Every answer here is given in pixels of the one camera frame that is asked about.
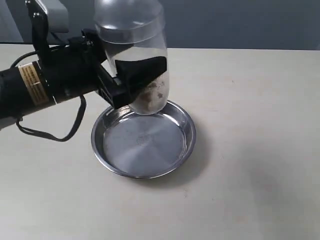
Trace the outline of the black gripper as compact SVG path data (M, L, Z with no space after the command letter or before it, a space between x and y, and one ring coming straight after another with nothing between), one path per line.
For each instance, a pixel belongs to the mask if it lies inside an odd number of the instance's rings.
M102 66L107 60L97 32L82 30L68 43L50 47L46 35L37 37L37 55L45 90L57 103L97 92L114 109L129 105L167 71L167 58L116 60L116 77Z

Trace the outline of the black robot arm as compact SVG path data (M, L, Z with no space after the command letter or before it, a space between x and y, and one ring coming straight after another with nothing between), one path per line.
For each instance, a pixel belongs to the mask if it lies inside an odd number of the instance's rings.
M0 117L19 119L90 92L97 92L113 108L131 104L167 70L167 59L156 56L115 63L116 75L103 67L102 41L91 29L70 38L68 45L37 51L38 60L0 73Z

